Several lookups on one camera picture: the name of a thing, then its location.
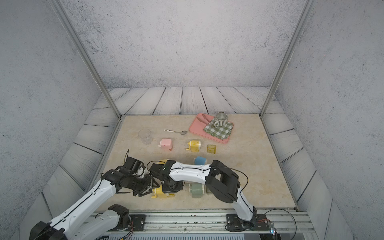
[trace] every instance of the cup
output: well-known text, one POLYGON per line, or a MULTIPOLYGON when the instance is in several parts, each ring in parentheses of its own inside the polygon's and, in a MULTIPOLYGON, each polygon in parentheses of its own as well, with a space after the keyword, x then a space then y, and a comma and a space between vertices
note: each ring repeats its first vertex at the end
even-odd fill
POLYGON ((225 126, 228 123, 228 116, 224 112, 219 112, 215 116, 215 127, 222 127, 225 126))
POLYGON ((148 128, 141 129, 138 133, 139 138, 145 145, 149 145, 152 142, 151 131, 148 128))

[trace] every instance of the green roll of tape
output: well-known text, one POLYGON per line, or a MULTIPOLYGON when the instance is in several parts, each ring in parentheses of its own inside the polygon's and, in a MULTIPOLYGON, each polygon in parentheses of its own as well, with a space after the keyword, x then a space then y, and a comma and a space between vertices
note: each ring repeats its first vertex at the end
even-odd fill
POLYGON ((203 196, 204 193, 204 187, 203 184, 200 183, 194 183, 190 186, 190 192, 192 193, 193 198, 199 198, 203 196))

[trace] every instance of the clear glass cup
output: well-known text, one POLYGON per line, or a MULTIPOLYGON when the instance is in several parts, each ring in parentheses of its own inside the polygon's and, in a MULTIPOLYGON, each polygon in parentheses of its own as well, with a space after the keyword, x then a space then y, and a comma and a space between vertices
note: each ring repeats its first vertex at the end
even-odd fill
POLYGON ((139 138, 145 145, 149 145, 152 142, 151 131, 148 128, 141 129, 139 131, 139 138))

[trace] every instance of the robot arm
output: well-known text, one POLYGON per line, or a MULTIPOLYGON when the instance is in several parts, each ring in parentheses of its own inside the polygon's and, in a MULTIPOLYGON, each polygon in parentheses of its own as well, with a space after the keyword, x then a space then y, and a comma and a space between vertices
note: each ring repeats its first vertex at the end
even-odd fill
POLYGON ((182 189, 182 181, 205 184, 217 199, 232 204, 240 219, 252 220, 253 206, 242 193, 238 175, 220 161, 188 165, 168 160, 165 164, 153 164, 150 174, 163 182, 164 193, 178 192, 182 189))
POLYGON ((167 161, 153 164, 148 171, 141 161, 127 157, 123 166, 107 171, 88 193, 62 214, 48 223, 36 224, 31 230, 30 240, 92 240, 110 229, 124 229, 129 223, 129 211, 117 204, 95 220, 82 224, 123 187, 133 190, 134 196, 152 193, 152 189, 160 187, 155 178, 162 182, 164 193, 182 190, 182 181, 205 184, 219 200, 232 204, 245 228, 251 229, 256 224, 256 209, 243 195, 238 175, 220 161, 201 166, 167 161))

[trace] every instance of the spoon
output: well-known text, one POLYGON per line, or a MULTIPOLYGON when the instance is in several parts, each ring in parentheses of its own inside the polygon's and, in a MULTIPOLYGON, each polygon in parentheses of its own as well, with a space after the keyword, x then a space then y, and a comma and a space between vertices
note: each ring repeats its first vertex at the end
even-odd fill
MULTIPOLYGON (((169 129, 164 129, 165 132, 176 132, 176 131, 173 131, 173 130, 169 130, 169 129)), ((187 134, 188 131, 181 131, 181 132, 177 132, 177 133, 180 133, 181 135, 184 135, 184 134, 187 134)))

